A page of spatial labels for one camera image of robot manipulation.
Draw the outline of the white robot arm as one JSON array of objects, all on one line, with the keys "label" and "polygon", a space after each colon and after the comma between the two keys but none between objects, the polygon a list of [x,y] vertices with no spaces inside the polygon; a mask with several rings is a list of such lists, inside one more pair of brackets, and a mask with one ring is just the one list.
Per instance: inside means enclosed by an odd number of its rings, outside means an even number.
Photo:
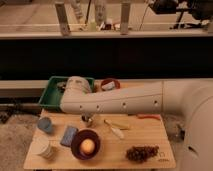
[{"label": "white robot arm", "polygon": [[93,92],[86,79],[72,76],[60,109],[71,114],[182,114],[185,138],[179,171],[213,171],[213,79],[153,80]]}]

